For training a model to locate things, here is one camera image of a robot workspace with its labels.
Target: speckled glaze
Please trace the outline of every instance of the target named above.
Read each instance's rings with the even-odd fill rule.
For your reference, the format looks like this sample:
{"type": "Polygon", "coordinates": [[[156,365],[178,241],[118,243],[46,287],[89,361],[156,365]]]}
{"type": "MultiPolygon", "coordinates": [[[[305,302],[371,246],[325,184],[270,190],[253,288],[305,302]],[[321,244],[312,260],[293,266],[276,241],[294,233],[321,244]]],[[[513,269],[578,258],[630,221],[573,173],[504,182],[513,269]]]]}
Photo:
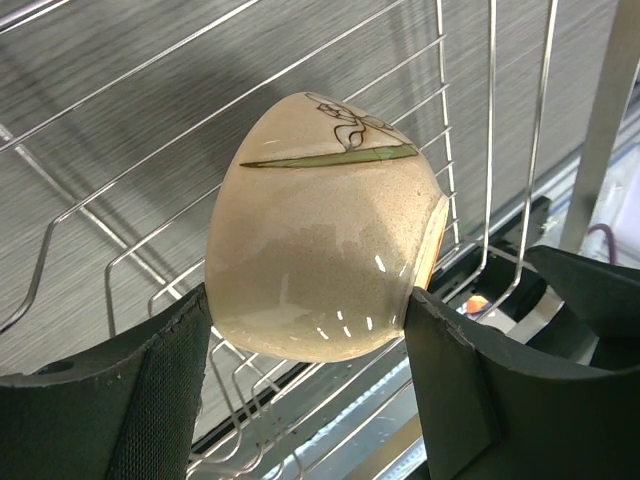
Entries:
{"type": "Polygon", "coordinates": [[[428,162],[393,127],[319,95],[289,96],[247,135],[216,201],[206,257],[215,327],[290,360],[368,353],[402,335],[447,211],[428,162]]]}

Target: metal rack frame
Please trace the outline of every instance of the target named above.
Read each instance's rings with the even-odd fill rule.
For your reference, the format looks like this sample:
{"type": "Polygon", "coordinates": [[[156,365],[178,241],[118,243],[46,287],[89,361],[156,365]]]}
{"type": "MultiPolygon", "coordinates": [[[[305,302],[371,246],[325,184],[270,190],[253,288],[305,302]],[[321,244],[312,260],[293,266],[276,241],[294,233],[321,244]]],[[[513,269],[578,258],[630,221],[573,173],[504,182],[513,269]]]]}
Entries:
{"type": "MultiPolygon", "coordinates": [[[[51,185],[62,197],[64,197],[69,202],[72,202],[72,206],[65,211],[61,212],[55,219],[53,219],[49,225],[47,226],[42,244],[40,247],[39,255],[37,258],[37,262],[34,268],[33,277],[31,283],[28,287],[27,294],[24,298],[24,301],[20,304],[20,306],[6,319],[0,321],[0,332],[5,332],[9,328],[16,325],[20,319],[22,319],[29,311],[30,307],[36,301],[38,289],[40,287],[40,281],[42,279],[43,272],[46,267],[47,261],[47,253],[52,241],[53,233],[55,229],[63,222],[65,222],[70,217],[75,214],[81,214],[90,220],[95,227],[100,229],[103,233],[105,233],[112,242],[121,249],[121,253],[111,260],[108,265],[105,266],[104,269],[104,281],[105,281],[105,298],[107,304],[107,320],[109,327],[110,336],[114,336],[117,333],[117,325],[116,318],[114,313],[114,300],[112,294],[112,285],[111,285],[111,277],[113,270],[124,261],[133,261],[146,275],[148,275],[151,279],[153,279],[158,285],[158,290],[147,300],[147,309],[149,315],[152,315],[154,312],[155,302],[164,295],[169,295],[173,299],[179,299],[185,293],[184,286],[182,282],[188,278],[190,275],[193,275],[194,272],[204,263],[204,257],[195,262],[189,268],[178,274],[175,278],[165,278],[162,274],[160,274],[151,264],[141,258],[138,254],[138,251],[148,244],[153,238],[162,234],[164,230],[166,230],[172,223],[174,223],[180,216],[184,215],[187,211],[193,208],[198,203],[202,202],[206,198],[209,198],[213,195],[219,188],[220,184],[214,186],[213,188],[206,191],[200,197],[195,199],[193,202],[189,203],[187,206],[182,208],[180,211],[175,213],[173,216],[168,218],[164,223],[158,225],[156,228],[152,229],[145,236],[140,238],[134,244],[128,244],[123,238],[118,236],[118,234],[114,231],[112,227],[108,224],[107,221],[101,219],[98,214],[96,214],[92,210],[92,202],[105,194],[108,190],[114,187],[119,181],[121,181],[124,177],[131,174],[133,171],[138,169],[144,164],[151,162],[158,154],[165,151],[172,145],[177,142],[185,139],[191,133],[196,131],[197,129],[203,127],[205,124],[210,122],[215,117],[224,113],[234,105],[236,105],[241,100],[250,97],[256,91],[264,88],[275,80],[287,75],[291,71],[295,70],[300,65],[312,60],[314,57],[324,52],[325,50],[333,47],[339,42],[344,41],[354,32],[360,30],[364,26],[369,23],[375,21],[376,19],[384,16],[389,13],[396,7],[403,4],[406,0],[396,0],[389,3],[386,7],[381,8],[373,15],[368,18],[360,21],[359,23],[353,25],[348,30],[345,30],[341,34],[335,36],[330,39],[326,43],[320,45],[315,48],[313,51],[307,53],[306,55],[298,58],[296,61],[290,63],[285,68],[271,75],[270,77],[262,80],[257,83],[254,87],[245,91],[241,95],[237,96],[232,101],[226,103],[222,107],[218,108],[214,112],[210,113],[206,117],[202,118],[195,124],[191,125],[186,130],[182,131],[182,133],[176,135],[171,138],[169,141],[156,148],[154,151],[144,156],[132,166],[127,168],[126,170],[120,172],[117,176],[113,177],[108,182],[104,183],[102,186],[94,190],[89,195],[84,198],[75,198],[71,193],[70,189],[67,185],[60,183],[55,180],[48,172],[47,169],[43,166],[42,162],[40,162],[35,155],[33,155],[25,142],[35,135],[38,135],[40,132],[45,130],[47,127],[52,125],[53,123],[59,121],[64,118],[71,112],[82,108],[86,104],[90,103],[92,100],[97,98],[98,96],[104,94],[105,92],[111,90],[116,85],[119,85],[123,82],[126,82],[131,77],[137,75],[141,71],[150,67],[151,65],[159,62],[160,60],[168,57],[182,47],[190,44],[194,40],[209,34],[214,31],[216,27],[224,24],[230,19],[236,17],[237,15],[243,14],[246,11],[249,11],[254,5],[263,0],[248,0],[241,4],[240,6],[228,11],[226,14],[216,18],[214,21],[208,23],[204,27],[198,29],[196,32],[191,35],[183,38],[179,42],[171,45],[170,47],[158,52],[153,57],[144,61],[143,63],[137,65],[131,70],[125,72],[124,74],[118,76],[92,93],[84,96],[80,100],[72,103],[71,105],[63,108],[56,114],[52,115],[48,119],[42,121],[41,123],[35,125],[34,127],[28,129],[27,131],[20,134],[13,134],[9,128],[6,126],[0,125],[0,138],[4,141],[4,144],[0,146],[0,155],[3,152],[13,150],[15,151],[28,165],[30,165],[35,172],[37,172],[49,185],[51,185]]],[[[445,19],[443,18],[443,0],[434,0],[437,19],[435,26],[426,26],[425,28],[434,28],[437,31],[437,38],[425,45],[423,48],[415,52],[413,55],[399,62],[383,74],[379,75],[373,81],[370,81],[366,85],[361,86],[357,90],[355,90],[352,94],[348,95],[344,98],[345,102],[350,102],[355,100],[359,95],[366,92],[368,89],[383,81],[388,76],[392,75],[394,72],[402,69],[404,66],[410,64],[414,59],[419,56],[425,54],[429,51],[435,51],[438,56],[438,68],[439,68],[439,80],[440,85],[435,91],[433,91],[430,95],[426,96],[412,108],[407,110],[405,113],[400,115],[398,118],[393,120],[391,124],[396,124],[397,122],[409,117],[414,112],[416,112],[421,107],[425,106],[430,102],[439,102],[442,110],[442,130],[433,138],[431,138],[428,142],[423,144],[420,147],[421,151],[426,150],[431,145],[433,145],[437,141],[444,141],[445,145],[445,166],[436,172],[438,177],[442,177],[442,175],[446,175],[444,181],[448,184],[448,188],[450,191],[449,201],[450,201],[450,220],[446,227],[446,235],[450,237],[450,244],[452,247],[447,251],[443,252],[444,254],[441,256],[436,268],[451,268],[457,260],[459,260],[466,252],[468,252],[469,248],[480,246],[482,248],[481,254],[481,262],[477,269],[469,275],[461,284],[456,287],[453,291],[447,294],[444,298],[445,301],[449,301],[454,298],[460,291],[467,288],[471,285],[483,272],[487,265],[487,258],[490,252],[489,245],[489,237],[492,231],[495,231],[496,228],[499,227],[501,219],[496,219],[492,217],[492,189],[493,189],[493,143],[494,143],[494,104],[495,104],[495,82],[496,82],[496,25],[498,22],[497,19],[497,6],[496,0],[488,0],[487,1],[487,15],[488,15],[488,32],[487,32],[487,76],[488,76],[488,109],[487,109],[487,153],[486,153],[486,174],[485,174],[485,208],[484,208],[484,218],[483,224],[480,226],[479,236],[472,238],[463,238],[460,234],[460,219],[458,217],[458,210],[456,207],[456,183],[455,183],[455,159],[453,158],[452,149],[451,149],[451,129],[452,121],[449,118],[449,103],[447,98],[448,92],[448,83],[447,83],[447,72],[446,72],[446,56],[445,56],[445,40],[446,40],[446,30],[445,30],[445,19]]],[[[9,34],[10,32],[20,28],[23,25],[26,25],[30,22],[37,21],[38,18],[44,16],[46,13],[64,7],[65,4],[72,3],[72,0],[41,0],[35,2],[8,17],[0,19],[0,35],[9,34]]],[[[622,3],[630,4],[632,0],[622,0],[622,3]]],[[[534,182],[535,182],[535,167],[538,156],[538,147],[540,141],[540,130],[541,124],[544,115],[544,104],[546,98],[547,91],[547,83],[549,77],[549,65],[551,59],[551,51],[553,47],[553,35],[554,35],[554,27],[556,22],[558,9],[558,0],[549,0],[548,2],[548,13],[547,13],[547,24],[545,31],[545,39],[544,39],[544,52],[542,59],[542,68],[540,71],[539,83],[538,83],[538,94],[536,100],[536,109],[535,109],[535,120],[534,120],[534,130],[533,130],[533,142],[531,148],[531,155],[528,165],[528,174],[526,178],[526,184],[524,188],[524,193],[522,195],[522,212],[523,212],[523,224],[524,228],[521,232],[520,238],[520,247],[518,250],[518,255],[516,258],[516,270],[513,281],[507,291],[504,292],[502,297],[496,302],[489,311],[485,313],[485,317],[490,315],[492,311],[500,306],[500,304],[508,298],[508,296],[513,292],[513,290],[518,286],[521,278],[522,270],[526,267],[524,262],[524,249],[527,240],[527,225],[528,219],[531,211],[531,204],[534,197],[534,182]]],[[[225,341],[215,330],[212,328],[212,348],[209,355],[209,362],[216,376],[219,387],[223,392],[223,396],[225,399],[225,403],[229,409],[229,419],[233,425],[233,428],[228,431],[219,441],[206,448],[204,451],[200,453],[194,453],[192,455],[192,462],[188,467],[189,474],[193,474],[196,471],[213,471],[220,475],[225,475],[229,477],[236,477],[239,475],[247,474],[256,469],[256,467],[260,464],[262,458],[266,453],[274,448],[278,448],[279,442],[291,432],[295,431],[301,424],[306,422],[309,418],[311,418],[314,414],[320,411],[324,406],[326,406],[329,402],[334,400],[344,389],[346,389],[352,382],[354,382],[360,375],[366,372],[368,369],[372,368],[381,358],[387,355],[391,350],[393,350],[401,340],[394,340],[392,343],[383,348],[377,355],[372,358],[371,361],[366,363],[364,367],[360,371],[358,371],[354,376],[352,376],[347,382],[345,382],[340,388],[334,391],[333,394],[325,398],[322,402],[318,403],[314,408],[310,409],[306,414],[302,415],[296,422],[286,425],[280,426],[277,431],[271,432],[269,436],[265,436],[262,433],[262,429],[264,425],[261,425],[260,422],[262,419],[272,415],[273,406],[281,401],[286,395],[290,394],[295,389],[299,388],[304,382],[308,381],[313,377],[315,373],[317,373],[322,367],[323,364],[315,364],[308,366],[301,366],[299,368],[299,373],[294,376],[293,379],[287,381],[285,384],[279,382],[277,380],[278,376],[285,373],[285,369],[289,365],[288,362],[282,361],[274,366],[269,371],[262,371],[259,367],[255,365],[255,359],[257,358],[257,354],[247,354],[246,352],[242,352],[236,349],[233,345],[229,344],[225,341]],[[221,373],[219,369],[216,367],[216,354],[220,351],[225,351],[227,353],[231,353],[237,358],[238,365],[235,371],[232,374],[231,382],[234,385],[235,394],[240,398],[242,402],[242,409],[240,412],[236,411],[232,405],[232,401],[230,399],[230,393],[226,391],[223,379],[221,377],[221,373]],[[237,381],[237,376],[241,375],[244,369],[251,369],[255,374],[258,375],[259,379],[256,381],[250,392],[243,392],[239,386],[237,381]],[[261,392],[265,391],[265,389],[270,389],[272,395],[267,400],[260,398],[261,392]],[[227,466],[227,462],[233,458],[233,456],[240,450],[241,444],[243,442],[243,434],[247,429],[252,429],[254,433],[256,433],[258,438],[261,438],[261,442],[257,447],[257,451],[251,458],[244,463],[244,465],[240,468],[233,467],[230,468],[227,466]],[[230,449],[227,449],[226,453],[218,454],[216,453],[221,449],[222,446],[228,445],[229,442],[233,444],[230,449]]],[[[400,395],[403,391],[405,391],[411,382],[410,380],[404,383],[399,389],[393,392],[388,400],[383,402],[371,415],[364,419],[361,423],[361,427],[364,427],[369,421],[371,421],[375,416],[382,411],[390,402],[393,401],[398,395],[400,395]]],[[[324,456],[318,458],[315,462],[310,465],[303,466],[295,453],[293,454],[294,460],[297,462],[299,467],[300,476],[308,473],[309,471],[316,468],[321,462],[325,461],[328,457],[334,454],[341,446],[343,446],[346,442],[348,442],[355,434],[357,434],[359,430],[354,430],[351,434],[342,438],[334,448],[327,451],[324,456]]],[[[273,478],[279,478],[283,472],[284,458],[282,458],[282,463],[280,464],[279,469],[277,470],[275,476],[273,478]]]]}

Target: gray wall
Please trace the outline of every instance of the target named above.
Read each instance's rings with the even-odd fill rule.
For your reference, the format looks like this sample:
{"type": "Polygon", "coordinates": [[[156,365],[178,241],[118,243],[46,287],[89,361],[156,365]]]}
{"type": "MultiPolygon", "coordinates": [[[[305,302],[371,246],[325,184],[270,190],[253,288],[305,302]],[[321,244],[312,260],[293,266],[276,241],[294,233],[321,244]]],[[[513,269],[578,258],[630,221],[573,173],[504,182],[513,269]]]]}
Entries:
{"type": "MultiPolygon", "coordinates": [[[[2,12],[25,0],[3,1],[2,12]]],[[[0,122],[14,134],[92,92],[239,6],[242,0],[71,1],[0,37],[0,122]]],[[[462,232],[480,222],[486,148],[487,2],[445,0],[450,120],[462,232]]],[[[500,0],[494,205],[524,186],[546,3],[500,0]]],[[[44,167],[81,198],[195,122],[366,19],[389,0],[262,0],[118,85],[26,142],[44,167]]],[[[560,2],[538,173],[584,137],[615,2],[560,2]]],[[[402,5],[309,59],[163,151],[92,203],[129,244],[223,178],[243,136],[283,96],[310,90],[344,98],[436,37],[432,0],[402,5]]],[[[393,120],[438,85],[436,50],[353,103],[393,120]]],[[[438,101],[398,124],[417,144],[442,130],[438,101]]],[[[427,155],[444,165],[443,142],[427,155]]],[[[46,224],[69,202],[16,153],[0,155],[0,307],[22,300],[46,224]]],[[[209,197],[144,249],[167,278],[204,252],[209,197]]],[[[0,369],[29,371],[107,336],[105,265],[121,251],[82,216],[56,230],[36,304],[0,337],[0,369]]],[[[188,279],[202,279],[197,270],[188,279]]],[[[119,328],[140,321],[159,287],[131,261],[115,267],[119,328]]],[[[157,303],[166,305],[169,299],[157,303]]],[[[227,371],[237,359],[220,354],[227,371]]],[[[263,359],[265,368],[273,365],[263,359]]],[[[243,372],[241,383],[256,377],[243,372]]],[[[217,395],[212,389],[210,395],[217,395]]],[[[211,422],[227,415],[205,399],[211,422]]]]}

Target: green painted line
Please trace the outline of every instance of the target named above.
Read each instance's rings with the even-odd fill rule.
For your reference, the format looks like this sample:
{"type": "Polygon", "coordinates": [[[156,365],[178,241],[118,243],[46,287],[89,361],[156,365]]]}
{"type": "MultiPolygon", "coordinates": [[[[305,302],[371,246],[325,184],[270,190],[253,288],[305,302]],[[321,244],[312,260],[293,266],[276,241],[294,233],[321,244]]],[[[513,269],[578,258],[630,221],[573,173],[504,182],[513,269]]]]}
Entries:
{"type": "Polygon", "coordinates": [[[418,151],[413,145],[404,144],[353,150],[344,153],[329,153],[312,157],[241,163],[240,165],[248,168],[316,168],[379,162],[381,160],[396,160],[398,158],[414,157],[416,155],[418,155],[418,151]]]}

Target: ceramic bowl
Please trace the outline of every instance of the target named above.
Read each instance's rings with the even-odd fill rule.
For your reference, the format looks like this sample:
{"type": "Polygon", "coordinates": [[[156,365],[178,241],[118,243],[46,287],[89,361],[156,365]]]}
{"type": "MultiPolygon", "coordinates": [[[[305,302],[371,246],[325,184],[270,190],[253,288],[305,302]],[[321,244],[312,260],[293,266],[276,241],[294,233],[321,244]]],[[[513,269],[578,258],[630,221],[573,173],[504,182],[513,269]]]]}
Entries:
{"type": "Polygon", "coordinates": [[[291,95],[249,132],[215,204],[205,280],[215,327],[272,357],[368,353],[402,335],[447,211],[429,163],[395,128],[291,95]]]}

